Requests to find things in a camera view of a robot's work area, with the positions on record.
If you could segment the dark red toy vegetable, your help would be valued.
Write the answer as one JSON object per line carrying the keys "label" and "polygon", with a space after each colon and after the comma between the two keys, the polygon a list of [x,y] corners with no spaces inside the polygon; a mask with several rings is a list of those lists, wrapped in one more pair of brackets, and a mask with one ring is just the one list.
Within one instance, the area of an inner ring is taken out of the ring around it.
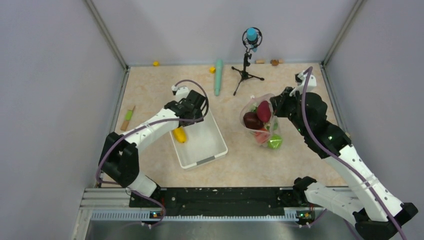
{"label": "dark red toy vegetable", "polygon": [[272,112],[270,110],[268,101],[264,100],[258,105],[256,109],[256,115],[263,123],[268,123],[270,121]]}

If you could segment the yellow toy banana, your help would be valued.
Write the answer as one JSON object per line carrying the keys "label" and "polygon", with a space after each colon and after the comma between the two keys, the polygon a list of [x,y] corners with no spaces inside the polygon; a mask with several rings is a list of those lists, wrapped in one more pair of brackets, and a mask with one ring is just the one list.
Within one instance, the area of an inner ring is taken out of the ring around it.
{"label": "yellow toy banana", "polygon": [[183,144],[187,141],[187,135],[186,135],[186,132],[185,132],[185,130],[182,126],[174,129],[172,131],[172,134],[173,134],[173,137],[175,138],[175,140],[179,143]]}

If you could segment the clear pink zip top bag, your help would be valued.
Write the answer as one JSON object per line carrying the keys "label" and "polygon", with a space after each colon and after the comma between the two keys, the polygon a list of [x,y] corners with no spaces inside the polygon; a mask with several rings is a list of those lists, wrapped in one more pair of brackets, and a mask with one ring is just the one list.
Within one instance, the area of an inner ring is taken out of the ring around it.
{"label": "clear pink zip top bag", "polygon": [[256,144],[271,150],[277,150],[283,144],[279,120],[271,103],[274,96],[272,93],[259,97],[252,95],[239,115],[241,125],[254,137]]}

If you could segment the dark purple toy mangosteen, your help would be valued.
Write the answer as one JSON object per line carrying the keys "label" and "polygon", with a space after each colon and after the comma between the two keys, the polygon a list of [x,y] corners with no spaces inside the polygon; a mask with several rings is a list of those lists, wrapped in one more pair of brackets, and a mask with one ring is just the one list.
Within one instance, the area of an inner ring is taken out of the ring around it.
{"label": "dark purple toy mangosteen", "polygon": [[255,112],[249,111],[243,115],[244,126],[251,130],[260,130],[264,123],[258,118]]}

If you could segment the green toy apple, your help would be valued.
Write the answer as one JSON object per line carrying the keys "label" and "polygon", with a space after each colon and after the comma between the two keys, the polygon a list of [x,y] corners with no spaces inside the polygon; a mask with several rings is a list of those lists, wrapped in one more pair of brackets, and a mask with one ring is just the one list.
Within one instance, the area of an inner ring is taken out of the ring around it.
{"label": "green toy apple", "polygon": [[283,138],[278,134],[273,134],[267,142],[267,147],[272,150],[277,150],[281,147],[282,143]]}

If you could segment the red toy apple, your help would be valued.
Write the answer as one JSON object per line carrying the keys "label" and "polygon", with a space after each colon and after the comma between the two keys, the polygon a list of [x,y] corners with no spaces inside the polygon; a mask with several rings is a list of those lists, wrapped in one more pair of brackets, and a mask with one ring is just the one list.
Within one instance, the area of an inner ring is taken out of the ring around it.
{"label": "red toy apple", "polygon": [[263,145],[268,142],[271,134],[268,131],[256,131],[254,137],[257,144]]}

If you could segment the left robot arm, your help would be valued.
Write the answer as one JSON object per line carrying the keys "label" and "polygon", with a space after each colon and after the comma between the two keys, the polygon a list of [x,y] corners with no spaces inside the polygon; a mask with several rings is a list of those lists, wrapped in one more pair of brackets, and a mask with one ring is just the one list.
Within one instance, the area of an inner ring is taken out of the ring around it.
{"label": "left robot arm", "polygon": [[110,133],[104,143],[99,169],[116,184],[141,195],[149,207],[160,202],[159,186],[140,170],[139,154],[163,135],[202,122],[209,110],[208,98],[190,90],[172,100],[146,122],[122,134]]}

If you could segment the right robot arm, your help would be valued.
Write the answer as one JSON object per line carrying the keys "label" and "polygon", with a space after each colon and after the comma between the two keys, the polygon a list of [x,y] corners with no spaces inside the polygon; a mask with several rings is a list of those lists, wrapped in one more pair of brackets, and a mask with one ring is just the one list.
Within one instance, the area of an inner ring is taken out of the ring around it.
{"label": "right robot arm", "polygon": [[418,209],[393,196],[366,166],[351,139],[327,119],[327,104],[314,93],[301,94],[292,87],[270,99],[273,113],[287,118],[305,144],[344,179],[353,196],[326,187],[312,177],[294,182],[293,200],[326,208],[353,225],[365,240],[388,240],[401,232]]}

